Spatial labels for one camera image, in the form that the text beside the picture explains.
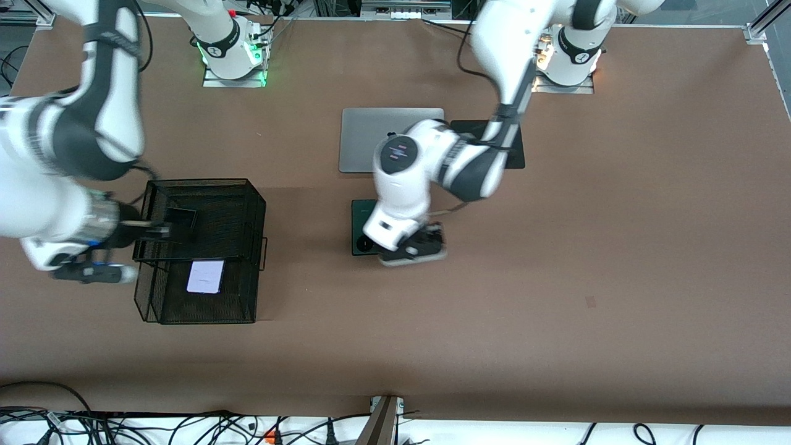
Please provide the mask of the black folding phone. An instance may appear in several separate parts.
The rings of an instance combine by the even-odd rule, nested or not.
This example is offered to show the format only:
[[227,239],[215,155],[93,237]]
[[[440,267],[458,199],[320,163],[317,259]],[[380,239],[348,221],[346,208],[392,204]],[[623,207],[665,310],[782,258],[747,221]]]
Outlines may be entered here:
[[197,211],[170,206],[164,214],[164,222],[169,225],[167,239],[181,244],[193,242],[196,220]]

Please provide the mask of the dark green phone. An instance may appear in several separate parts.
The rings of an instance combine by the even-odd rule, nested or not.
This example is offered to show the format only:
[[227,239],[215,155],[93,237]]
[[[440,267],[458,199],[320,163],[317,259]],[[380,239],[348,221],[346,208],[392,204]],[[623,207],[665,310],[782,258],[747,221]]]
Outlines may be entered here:
[[374,199],[352,200],[351,210],[351,254],[352,256],[379,255],[392,251],[373,242],[363,231],[376,205]]

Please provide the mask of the white folding phone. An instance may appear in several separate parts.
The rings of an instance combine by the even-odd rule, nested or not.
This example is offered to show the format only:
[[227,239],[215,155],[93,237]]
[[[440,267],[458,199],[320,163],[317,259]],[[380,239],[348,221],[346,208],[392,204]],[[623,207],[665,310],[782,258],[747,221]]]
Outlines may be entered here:
[[220,293],[224,260],[194,260],[190,264],[186,291],[203,295]]

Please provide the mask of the black mesh tray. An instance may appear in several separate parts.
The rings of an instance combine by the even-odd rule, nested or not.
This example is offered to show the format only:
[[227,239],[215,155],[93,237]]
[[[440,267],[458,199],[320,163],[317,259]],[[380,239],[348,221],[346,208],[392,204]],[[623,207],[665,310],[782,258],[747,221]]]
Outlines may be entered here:
[[245,260],[224,260],[220,293],[186,291],[193,260],[142,262],[135,303],[143,321],[164,326],[255,322],[259,267]]

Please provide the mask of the silver laptop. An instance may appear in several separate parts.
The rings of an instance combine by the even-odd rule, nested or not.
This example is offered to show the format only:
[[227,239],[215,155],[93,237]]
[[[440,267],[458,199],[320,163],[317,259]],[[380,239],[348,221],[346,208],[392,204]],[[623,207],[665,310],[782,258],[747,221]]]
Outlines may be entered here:
[[423,119],[444,119],[441,108],[347,108],[342,111],[339,171],[370,174],[376,147]]

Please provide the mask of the black mouse pad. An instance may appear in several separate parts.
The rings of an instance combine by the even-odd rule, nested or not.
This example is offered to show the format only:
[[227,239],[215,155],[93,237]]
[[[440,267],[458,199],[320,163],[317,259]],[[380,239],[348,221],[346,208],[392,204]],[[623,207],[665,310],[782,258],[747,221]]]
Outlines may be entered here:
[[[450,127],[458,134],[467,135],[473,145],[482,145],[482,138],[488,121],[486,119],[454,119]],[[525,149],[523,149],[522,127],[519,126],[512,141],[505,164],[506,169],[525,169]]]

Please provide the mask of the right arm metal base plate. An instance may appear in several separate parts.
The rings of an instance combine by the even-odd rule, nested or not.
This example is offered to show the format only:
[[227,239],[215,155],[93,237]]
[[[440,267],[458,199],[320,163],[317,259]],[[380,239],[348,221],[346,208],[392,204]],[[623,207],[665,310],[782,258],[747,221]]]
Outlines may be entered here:
[[223,79],[216,76],[205,63],[203,87],[205,88],[263,88],[268,83],[268,65],[263,63],[238,79]]

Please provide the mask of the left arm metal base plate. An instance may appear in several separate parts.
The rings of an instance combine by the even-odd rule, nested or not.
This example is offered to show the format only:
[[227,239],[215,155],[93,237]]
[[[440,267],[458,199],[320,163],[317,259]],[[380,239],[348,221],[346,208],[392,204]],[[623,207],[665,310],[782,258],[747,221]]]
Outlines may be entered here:
[[593,94],[595,87],[590,68],[537,70],[532,91],[555,94]]

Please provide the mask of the grey network switch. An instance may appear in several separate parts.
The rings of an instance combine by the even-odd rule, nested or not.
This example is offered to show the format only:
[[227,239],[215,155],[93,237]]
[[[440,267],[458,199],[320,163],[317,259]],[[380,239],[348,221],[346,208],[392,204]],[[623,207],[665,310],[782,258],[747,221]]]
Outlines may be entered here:
[[452,20],[451,0],[360,0],[359,17],[373,20]]

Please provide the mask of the aluminium frame profile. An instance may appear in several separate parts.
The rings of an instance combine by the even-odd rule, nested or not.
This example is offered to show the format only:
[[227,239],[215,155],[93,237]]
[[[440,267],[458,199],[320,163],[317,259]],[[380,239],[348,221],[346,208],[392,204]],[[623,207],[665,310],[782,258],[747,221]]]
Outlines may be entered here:
[[23,22],[31,22],[37,28],[51,28],[56,20],[56,12],[45,3],[44,0],[21,0],[26,8],[29,10],[29,18],[23,19]]
[[791,0],[768,0],[768,5],[743,28],[744,40],[748,45],[762,45],[769,27],[785,12],[791,12]]

